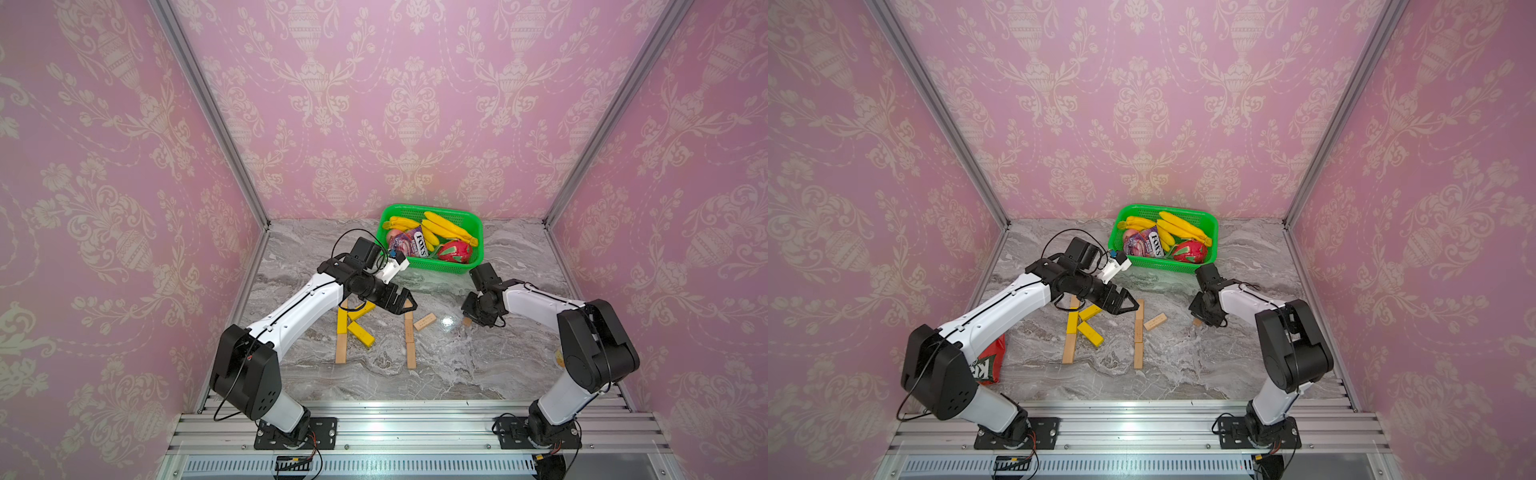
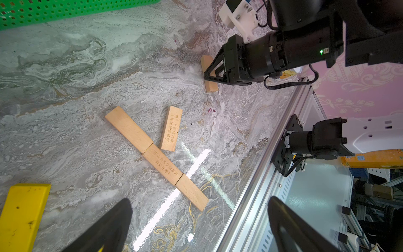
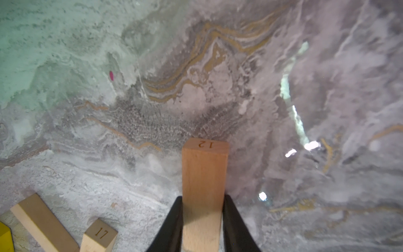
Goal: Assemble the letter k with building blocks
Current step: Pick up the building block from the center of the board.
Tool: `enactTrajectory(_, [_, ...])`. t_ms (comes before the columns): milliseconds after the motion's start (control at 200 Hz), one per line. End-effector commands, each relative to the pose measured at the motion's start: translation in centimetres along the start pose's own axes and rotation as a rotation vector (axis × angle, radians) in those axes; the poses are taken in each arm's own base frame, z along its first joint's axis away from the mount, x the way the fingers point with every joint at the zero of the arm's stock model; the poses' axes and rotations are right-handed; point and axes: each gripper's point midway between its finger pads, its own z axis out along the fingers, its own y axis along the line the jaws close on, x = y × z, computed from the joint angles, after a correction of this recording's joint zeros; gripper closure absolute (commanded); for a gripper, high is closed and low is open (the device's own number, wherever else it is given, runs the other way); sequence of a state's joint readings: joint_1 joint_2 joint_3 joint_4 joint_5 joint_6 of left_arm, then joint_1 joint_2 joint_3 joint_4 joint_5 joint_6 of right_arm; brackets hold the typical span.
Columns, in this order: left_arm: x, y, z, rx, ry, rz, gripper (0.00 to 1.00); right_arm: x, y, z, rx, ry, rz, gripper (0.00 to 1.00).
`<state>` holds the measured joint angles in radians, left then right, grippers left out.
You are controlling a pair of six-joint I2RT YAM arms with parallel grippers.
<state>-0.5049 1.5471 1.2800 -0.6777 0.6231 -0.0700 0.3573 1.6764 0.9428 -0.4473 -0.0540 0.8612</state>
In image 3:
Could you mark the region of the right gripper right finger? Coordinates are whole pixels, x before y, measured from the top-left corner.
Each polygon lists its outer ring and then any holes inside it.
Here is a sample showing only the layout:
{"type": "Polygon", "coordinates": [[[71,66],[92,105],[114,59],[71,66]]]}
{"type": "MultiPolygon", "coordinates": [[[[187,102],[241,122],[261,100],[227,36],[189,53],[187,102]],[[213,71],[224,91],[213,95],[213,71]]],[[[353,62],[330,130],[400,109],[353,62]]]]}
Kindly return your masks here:
{"type": "Polygon", "coordinates": [[[224,196],[222,217],[226,252],[261,252],[228,194],[224,196]]]}

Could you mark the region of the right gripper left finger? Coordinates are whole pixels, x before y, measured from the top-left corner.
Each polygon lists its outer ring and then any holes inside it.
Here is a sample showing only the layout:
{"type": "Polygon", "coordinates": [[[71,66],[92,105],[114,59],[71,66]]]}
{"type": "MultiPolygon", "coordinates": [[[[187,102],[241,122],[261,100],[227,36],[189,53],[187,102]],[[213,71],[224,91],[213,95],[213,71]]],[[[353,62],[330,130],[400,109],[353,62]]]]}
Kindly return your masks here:
{"type": "Polygon", "coordinates": [[[181,252],[183,202],[178,196],[147,252],[181,252]]]}

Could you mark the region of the natural block cluster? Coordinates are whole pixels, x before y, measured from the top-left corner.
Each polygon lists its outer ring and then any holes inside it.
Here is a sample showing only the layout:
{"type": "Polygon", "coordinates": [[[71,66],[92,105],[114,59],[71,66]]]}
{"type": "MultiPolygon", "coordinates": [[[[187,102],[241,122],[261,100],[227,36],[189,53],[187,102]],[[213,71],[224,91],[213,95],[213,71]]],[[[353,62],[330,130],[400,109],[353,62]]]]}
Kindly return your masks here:
{"type": "Polygon", "coordinates": [[[183,238],[186,252],[217,252],[229,143],[190,138],[182,148],[183,238]]]}
{"type": "Polygon", "coordinates": [[[83,235],[80,252],[111,252],[118,231],[97,219],[83,235]]]}
{"type": "Polygon", "coordinates": [[[11,212],[45,252],[78,252],[80,247],[38,194],[14,205],[11,212]]]}

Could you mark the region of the yellow block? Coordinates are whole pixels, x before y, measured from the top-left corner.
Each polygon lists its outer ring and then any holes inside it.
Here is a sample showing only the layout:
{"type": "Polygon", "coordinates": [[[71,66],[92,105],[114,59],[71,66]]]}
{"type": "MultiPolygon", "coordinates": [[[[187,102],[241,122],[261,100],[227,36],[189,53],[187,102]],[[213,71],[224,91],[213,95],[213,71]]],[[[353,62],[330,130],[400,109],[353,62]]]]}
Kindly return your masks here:
{"type": "Polygon", "coordinates": [[[0,222],[0,252],[15,252],[11,230],[0,222]]]}

